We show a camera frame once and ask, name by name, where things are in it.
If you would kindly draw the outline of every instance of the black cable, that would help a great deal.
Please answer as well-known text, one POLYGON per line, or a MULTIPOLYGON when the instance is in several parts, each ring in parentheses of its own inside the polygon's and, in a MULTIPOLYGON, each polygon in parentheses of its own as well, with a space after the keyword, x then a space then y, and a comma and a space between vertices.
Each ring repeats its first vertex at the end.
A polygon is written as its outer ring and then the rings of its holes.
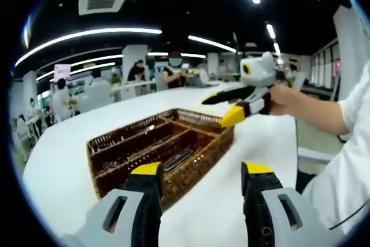
POLYGON ((364 204, 362 206, 359 207, 358 210, 356 210, 355 212, 353 212, 350 216, 348 216, 345 220, 339 222, 338 224, 332 226, 331 228, 329 228, 329 230, 333 230, 334 228, 337 228, 339 227, 340 225, 344 224, 345 222, 347 222, 349 219, 351 219, 353 216, 355 216, 360 210, 362 210, 362 208, 364 206, 366 206, 366 204, 370 201, 370 199, 368 199, 366 202, 364 202, 364 204))

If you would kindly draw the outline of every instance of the black ceiling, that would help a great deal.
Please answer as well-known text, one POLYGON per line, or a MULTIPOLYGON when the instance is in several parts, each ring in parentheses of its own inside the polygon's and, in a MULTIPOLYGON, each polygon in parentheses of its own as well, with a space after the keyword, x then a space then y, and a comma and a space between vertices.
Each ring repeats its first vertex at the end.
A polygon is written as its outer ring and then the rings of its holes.
POLYGON ((312 54, 333 40, 333 14, 347 0, 126 0, 118 13, 79 16, 78 0, 40 0, 31 13, 29 49, 20 47, 16 60, 27 51, 63 35, 106 27, 161 29, 161 35, 100 34, 76 38, 47 47, 25 59, 16 76, 36 70, 57 59, 93 49, 148 44, 152 51, 176 49, 206 54, 225 50, 193 42, 192 34, 238 48, 241 51, 273 51, 266 22, 274 26, 284 53, 312 54), (236 33, 238 45, 232 38, 236 33), (255 42, 256 48, 246 48, 255 42))

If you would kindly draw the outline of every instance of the black shirt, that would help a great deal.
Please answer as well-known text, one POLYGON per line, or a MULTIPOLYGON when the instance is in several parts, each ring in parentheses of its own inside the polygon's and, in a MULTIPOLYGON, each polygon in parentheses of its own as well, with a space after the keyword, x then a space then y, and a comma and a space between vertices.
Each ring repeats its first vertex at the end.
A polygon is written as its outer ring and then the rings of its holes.
POLYGON ((144 72, 145 72, 144 68, 140 68, 140 67, 137 67, 136 65, 134 65, 129 70, 129 73, 128 73, 128 76, 127 76, 127 81, 136 81, 135 75, 142 75, 141 80, 145 81, 144 72))
MULTIPOLYGON (((173 75, 173 72, 167 67, 165 67, 163 69, 163 72, 167 72, 168 76, 173 75)), ((167 85, 168 85, 169 89, 172 89, 172 88, 183 87, 185 85, 185 82, 186 82, 186 78, 184 76, 181 76, 181 77, 167 83, 167 85)))

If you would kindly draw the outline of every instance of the basket compartment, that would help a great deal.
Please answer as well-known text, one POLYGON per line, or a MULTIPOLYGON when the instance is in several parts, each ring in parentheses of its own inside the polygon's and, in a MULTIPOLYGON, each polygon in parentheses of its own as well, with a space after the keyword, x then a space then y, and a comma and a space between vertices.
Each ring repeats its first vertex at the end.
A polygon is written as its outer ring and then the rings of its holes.
POLYGON ((221 134, 225 130, 225 128, 220 127, 221 119, 219 117, 196 113, 193 111, 173 109, 159 114, 159 117, 172 120, 189 127, 194 127, 204 132, 221 134))
MULTIPOLYGON (((121 187, 128 179, 131 171, 142 164, 157 161, 165 163, 171 157, 179 154, 184 149, 191 148, 192 153, 189 155, 188 159, 178 164, 173 170, 165 172, 164 179, 166 179, 167 176, 170 175, 173 171, 181 168, 182 165, 186 163, 186 161, 193 161, 194 157, 214 139, 215 137, 213 136, 196 132, 194 130, 188 130, 180 134, 179 136, 173 137, 171 140, 166 141, 159 147, 144 152, 139 156, 136 156, 132 160, 128 161, 124 165, 117 167, 113 171, 97 176, 96 186, 98 188, 98 194, 102 198, 112 189, 121 187)), ((166 193, 167 190, 168 188, 165 186, 164 195, 169 195, 168 193, 166 193)))
POLYGON ((139 122, 130 124, 123 128, 114 130, 108 134, 101 135, 92 139, 87 144, 87 149, 89 154, 97 153, 103 149, 109 148, 115 144, 118 144, 124 140, 129 139, 130 137, 136 136, 141 133, 145 133, 152 128, 164 124, 165 120, 157 116, 152 116, 141 120, 139 122))
POLYGON ((156 146, 159 146, 161 143, 185 130, 184 127, 175 123, 165 123, 157 128, 148 130, 148 132, 130 137, 128 140, 124 140, 110 148, 101 150, 90 156, 93 176, 100 175, 105 171, 110 171, 126 163, 128 160, 132 160, 135 156, 139 156, 141 153, 156 148, 156 146))

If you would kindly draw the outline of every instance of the brown woven tray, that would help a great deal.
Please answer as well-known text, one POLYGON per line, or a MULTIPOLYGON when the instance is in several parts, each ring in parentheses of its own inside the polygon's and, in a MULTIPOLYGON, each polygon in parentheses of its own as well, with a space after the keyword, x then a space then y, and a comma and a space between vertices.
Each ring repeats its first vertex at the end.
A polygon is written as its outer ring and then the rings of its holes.
POLYGON ((188 157, 164 173, 162 204, 177 200, 227 151, 234 128, 221 128, 220 118, 173 109, 111 131, 87 143, 95 191, 99 198, 121 188, 136 167, 188 150, 188 157))

